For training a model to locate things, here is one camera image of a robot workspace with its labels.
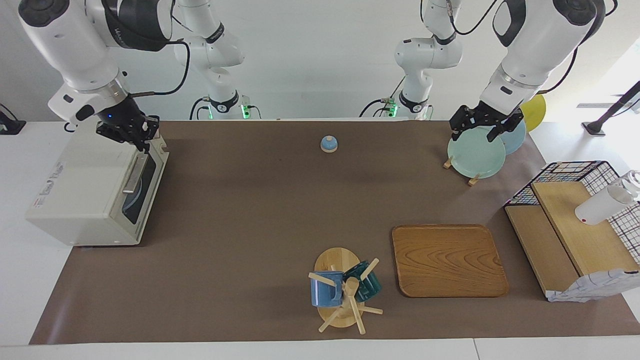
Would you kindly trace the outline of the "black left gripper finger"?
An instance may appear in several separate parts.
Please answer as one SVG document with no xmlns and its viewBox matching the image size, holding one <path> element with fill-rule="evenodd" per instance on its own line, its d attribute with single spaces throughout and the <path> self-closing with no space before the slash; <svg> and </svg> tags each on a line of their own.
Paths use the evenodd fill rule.
<svg viewBox="0 0 640 360">
<path fill-rule="evenodd" d="M 471 110 L 467 105 L 461 105 L 448 123 L 451 129 L 451 139 L 455 142 L 463 132 L 471 127 Z"/>
<path fill-rule="evenodd" d="M 487 134 L 487 141 L 493 142 L 496 137 L 505 133 L 513 132 L 515 128 L 521 123 L 524 118 L 523 112 L 514 112 L 508 116 L 504 121 L 496 124 Z"/>
</svg>

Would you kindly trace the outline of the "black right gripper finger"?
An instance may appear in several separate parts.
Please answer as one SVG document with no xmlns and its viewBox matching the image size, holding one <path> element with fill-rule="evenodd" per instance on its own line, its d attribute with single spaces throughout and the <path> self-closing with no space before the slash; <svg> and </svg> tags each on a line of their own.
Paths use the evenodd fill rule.
<svg viewBox="0 0 640 360">
<path fill-rule="evenodd" d="M 96 123 L 96 134 L 121 144 L 128 142 L 128 139 L 121 133 L 121 130 L 117 129 L 115 125 L 102 120 Z"/>
<path fill-rule="evenodd" d="M 149 152 L 151 141 L 160 127 L 158 115 L 137 115 L 132 119 L 132 144 L 139 152 Z"/>
</svg>

